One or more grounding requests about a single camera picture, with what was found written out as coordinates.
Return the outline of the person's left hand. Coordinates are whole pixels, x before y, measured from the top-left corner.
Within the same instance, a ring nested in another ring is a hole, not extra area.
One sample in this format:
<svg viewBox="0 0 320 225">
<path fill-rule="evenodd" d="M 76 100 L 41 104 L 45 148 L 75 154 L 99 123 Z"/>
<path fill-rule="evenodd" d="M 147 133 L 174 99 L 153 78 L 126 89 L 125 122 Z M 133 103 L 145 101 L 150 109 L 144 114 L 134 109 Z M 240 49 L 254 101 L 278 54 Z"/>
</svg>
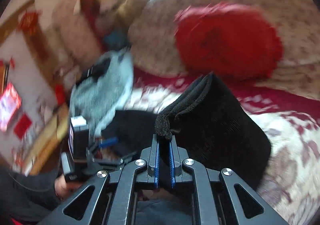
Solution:
<svg viewBox="0 0 320 225">
<path fill-rule="evenodd" d="M 80 182 L 66 182 L 65 176 L 61 175 L 54 182 L 54 189 L 57 197 L 61 200 L 66 200 L 71 196 L 77 189 L 82 186 Z"/>
</svg>

